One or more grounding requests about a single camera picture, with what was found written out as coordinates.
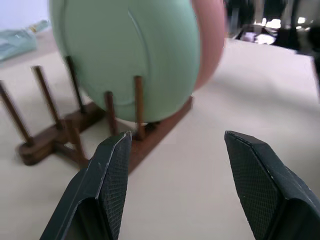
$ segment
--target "wooden rack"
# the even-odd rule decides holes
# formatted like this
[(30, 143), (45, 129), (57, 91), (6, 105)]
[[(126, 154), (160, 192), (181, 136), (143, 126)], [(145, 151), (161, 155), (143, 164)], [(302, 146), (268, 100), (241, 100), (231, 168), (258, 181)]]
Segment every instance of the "wooden rack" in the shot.
[[(68, 114), (63, 119), (60, 118), (55, 101), (52, 98), (50, 89), (46, 82), (41, 66), (33, 66), (31, 69), (37, 79), (45, 98), (48, 110), (55, 122), (54, 125), (44, 129), (39, 134), (31, 136), (24, 124), (17, 108), (11, 100), (5, 86), (0, 81), (0, 94), (5, 108), (10, 114), (18, 131), (23, 137), (24, 143), (18, 147), (18, 153), (24, 164), (30, 166), (39, 163), (47, 156), (59, 153), (76, 162), (80, 168), (86, 168), (89, 164), (84, 152), (80, 133), (94, 125), (106, 116), (108, 126), (112, 135), (119, 133), (117, 119), (114, 108), (113, 93), (107, 91), (104, 94), (105, 105), (108, 111), (99, 108), (91, 102), (84, 105), (80, 95), (77, 76), (75, 73), (71, 57), (66, 57), (70, 78), (78, 104), (78, 110)], [(135, 76), (135, 108), (137, 131), (132, 136), (132, 147), (129, 161), (129, 173), (132, 172), (139, 163), (159, 144), (159, 142), (171, 131), (171, 129), (187, 114), (192, 108), (193, 98), (190, 97), (184, 106), (171, 117), (156, 123), (144, 125), (143, 120), (143, 86), (142, 77)], [(73, 148), (65, 146), (70, 142)]]

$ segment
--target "beige table surface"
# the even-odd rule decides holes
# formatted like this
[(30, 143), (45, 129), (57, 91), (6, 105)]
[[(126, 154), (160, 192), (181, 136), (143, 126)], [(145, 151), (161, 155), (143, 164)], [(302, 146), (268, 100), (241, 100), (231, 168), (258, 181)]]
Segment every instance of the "beige table surface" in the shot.
[[(59, 53), (44, 52), (0, 68), (32, 134), (52, 120), (30, 66), (44, 66), (62, 116), (76, 109)], [(120, 240), (254, 239), (225, 130), (268, 142), (320, 196), (320, 105), (309, 57), (229, 40), (214, 77), (194, 97), (192, 111), (129, 176)], [(3, 106), (0, 135), (0, 239), (39, 239), (77, 168), (55, 155), (23, 165), (15, 154), (21, 138)], [(105, 121), (84, 132), (87, 155), (108, 135)]]

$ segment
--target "wooden dowel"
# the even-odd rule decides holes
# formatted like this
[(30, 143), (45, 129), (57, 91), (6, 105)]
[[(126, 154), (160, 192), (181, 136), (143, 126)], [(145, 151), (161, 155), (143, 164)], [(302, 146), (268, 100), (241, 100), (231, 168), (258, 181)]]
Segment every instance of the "wooden dowel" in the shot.
[(41, 66), (33, 66), (32, 68), (33, 74), (35, 76), (35, 78), (37, 79), (40, 88), (42, 90), (43, 96), (46, 100), (46, 104), (49, 108), (49, 111), (51, 113), (51, 116), (55, 122), (55, 126), (57, 129), (63, 129), (63, 126), (61, 124), (61, 120), (60, 117), (58, 115), (58, 111), (57, 111), (57, 107), (56, 104), (54, 103), (54, 100), (52, 98), (52, 95), (50, 93), (50, 90), (48, 88), (48, 85), (46, 83), (44, 74), (43, 74), (43, 70)]
[(146, 133), (144, 123), (144, 93), (142, 86), (142, 77), (134, 77), (135, 85), (135, 114), (136, 114), (136, 124), (137, 124), (137, 137), (138, 140), (144, 140)]
[(67, 56), (65, 58), (65, 60), (68, 65), (68, 68), (69, 68), (69, 72), (71, 75), (71, 81), (72, 81), (72, 85), (73, 85), (73, 90), (75, 92), (75, 96), (76, 96), (76, 100), (78, 102), (78, 106), (80, 108), (80, 112), (82, 114), (85, 114), (87, 111), (86, 111), (86, 108), (84, 106), (84, 103), (83, 103), (81, 95), (80, 95), (79, 86), (78, 86), (78, 79), (77, 79), (77, 75), (76, 75), (76, 71), (75, 71), (74, 62), (72, 61), (72, 58), (70, 56)]
[(85, 151), (83, 149), (79, 130), (74, 127), (72, 119), (65, 119), (64, 120), (66, 131), (68, 134), (68, 138), (70, 143), (73, 145), (74, 150), (78, 156), (78, 165), (80, 168), (86, 168), (88, 166), (88, 159), (85, 156)]
[(25, 124), (23, 123), (22, 118), (20, 117), (20, 114), (15, 108), (14, 103), (11, 101), (2, 81), (0, 81), (0, 94), (1, 94), (2, 101), (4, 103), (5, 108), (11, 115), (11, 118), (14, 121), (15, 125), (17, 126), (18, 130), (20, 131), (25, 143), (28, 146), (34, 145), (35, 141), (32, 138), (32, 136), (30, 136), (29, 131), (27, 130)]
[(119, 132), (118, 132), (118, 124), (116, 120), (116, 112), (115, 112), (115, 106), (114, 106), (114, 95), (111, 91), (107, 91), (104, 94), (104, 102), (107, 108), (106, 118), (108, 120), (110, 132), (112, 136), (116, 136), (119, 134)]

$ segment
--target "light blue cloth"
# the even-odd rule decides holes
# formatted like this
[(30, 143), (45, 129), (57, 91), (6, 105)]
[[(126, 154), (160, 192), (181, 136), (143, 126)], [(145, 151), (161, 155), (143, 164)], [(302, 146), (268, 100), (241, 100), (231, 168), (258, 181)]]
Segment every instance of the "light blue cloth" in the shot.
[[(32, 27), (35, 32), (40, 32), (48, 26), (48, 21), (43, 20)], [(30, 28), (0, 31), (0, 62), (35, 49), (37, 39)]]

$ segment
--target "wooden base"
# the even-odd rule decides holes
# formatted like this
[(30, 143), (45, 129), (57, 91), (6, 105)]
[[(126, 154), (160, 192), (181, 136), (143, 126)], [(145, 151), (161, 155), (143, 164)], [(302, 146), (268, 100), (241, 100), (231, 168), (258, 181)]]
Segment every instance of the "wooden base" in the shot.
[(142, 160), (160, 143), (160, 141), (180, 122), (191, 110), (193, 97), (191, 96), (184, 106), (174, 115), (158, 123), (149, 123), (144, 126), (145, 138), (137, 139), (137, 134), (132, 138), (129, 173), (131, 173)]
[[(173, 116), (158, 122), (149, 123), (144, 126), (145, 138), (138, 140), (137, 134), (132, 136), (132, 147), (129, 162), (129, 173), (131, 173), (142, 160), (159, 144), (159, 142), (175, 127), (175, 125), (188, 113), (192, 108), (193, 98), (190, 97), (182, 109)], [(67, 116), (75, 123), (74, 127), (80, 132), (86, 130), (89, 126), (101, 120), (106, 112), (97, 107), (93, 102), (85, 105), (86, 114), (79, 111)], [(18, 148), (24, 164), (30, 166), (39, 163), (51, 154), (61, 154), (74, 162), (80, 163), (81, 155), (77, 151), (65, 146), (69, 142), (68, 134), (65, 130), (58, 130), (55, 125), (47, 128), (40, 134), (33, 137), (34, 145), (29, 147), (26, 143)]]
[[(76, 127), (79, 132), (83, 132), (106, 115), (106, 112), (93, 102), (85, 105), (84, 108), (86, 111), (84, 114), (80, 111), (76, 111), (65, 117), (66, 119), (71, 119), (75, 123), (74, 127)], [(22, 144), (18, 148), (18, 153), (24, 164), (28, 166), (34, 165), (56, 151), (63, 152), (61, 151), (61, 147), (58, 146), (69, 142), (70, 138), (65, 130), (66, 128), (65, 125), (63, 129), (58, 129), (56, 128), (56, 125), (52, 125), (33, 137), (34, 144), (32, 146), (28, 146), (26, 143)], [(73, 157), (68, 157), (74, 161), (78, 161)]]
[[(11, 115), (18, 131), (21, 133), (25, 143), (18, 147), (18, 153), (24, 164), (30, 166), (39, 163), (51, 154), (60, 154), (76, 162), (79, 168), (86, 168), (89, 160), (85, 156), (81, 144), (80, 133), (93, 124), (100, 121), (103, 117), (107, 118), (111, 134), (118, 134), (116, 113), (114, 108), (113, 93), (107, 91), (104, 94), (105, 105), (108, 109), (106, 113), (95, 103), (83, 104), (77, 76), (74, 71), (72, 59), (66, 58), (69, 68), (72, 85), (79, 110), (60, 119), (55, 101), (53, 100), (48, 84), (45, 80), (43, 70), (40, 66), (32, 67), (34, 75), (38, 80), (39, 87), (42, 90), (46, 100), (48, 110), (55, 122), (51, 127), (43, 130), (36, 136), (31, 136), (26, 128), (18, 110), (12, 102), (5, 87), (0, 81), (0, 95), (3, 103)], [(187, 114), (192, 108), (193, 98), (190, 97), (184, 106), (171, 117), (157, 123), (143, 125), (143, 86), (140, 76), (134, 77), (135, 84), (135, 108), (137, 131), (132, 137), (132, 148), (129, 162), (129, 173), (131, 173), (139, 163), (159, 144), (159, 142), (172, 130), (172, 128)], [(73, 149), (65, 146), (70, 142)]]

